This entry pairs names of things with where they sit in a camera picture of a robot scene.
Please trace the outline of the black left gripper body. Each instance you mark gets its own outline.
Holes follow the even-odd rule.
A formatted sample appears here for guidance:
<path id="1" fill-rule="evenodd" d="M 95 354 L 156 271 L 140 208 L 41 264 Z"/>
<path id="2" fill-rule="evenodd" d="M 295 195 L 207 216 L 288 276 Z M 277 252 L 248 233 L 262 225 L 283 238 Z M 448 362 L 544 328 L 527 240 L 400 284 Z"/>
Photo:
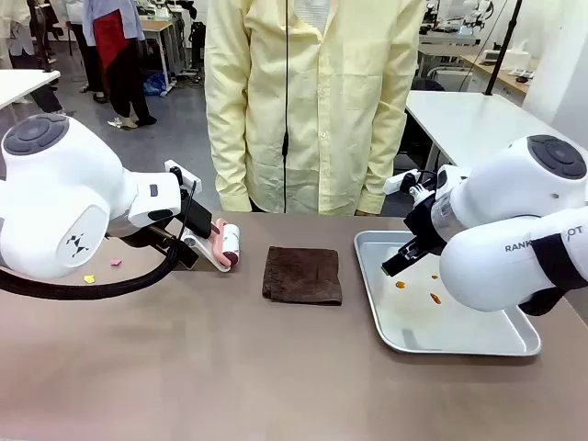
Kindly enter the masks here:
<path id="1" fill-rule="evenodd" d="M 213 233 L 212 214 L 188 193 L 181 194 L 181 222 L 200 238 L 208 239 Z"/>

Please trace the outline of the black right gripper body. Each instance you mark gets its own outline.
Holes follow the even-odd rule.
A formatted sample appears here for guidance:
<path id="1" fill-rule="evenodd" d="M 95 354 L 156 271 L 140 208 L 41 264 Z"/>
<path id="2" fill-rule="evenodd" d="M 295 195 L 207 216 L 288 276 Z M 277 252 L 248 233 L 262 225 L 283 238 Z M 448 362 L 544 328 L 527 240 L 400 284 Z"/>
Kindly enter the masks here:
<path id="1" fill-rule="evenodd" d="M 447 242 L 437 233 L 432 221 L 432 207 L 435 203 L 435 195 L 431 194 L 419 202 L 407 215 L 404 224 L 408 227 L 413 237 L 424 240 L 425 246 L 436 247 L 442 252 Z"/>

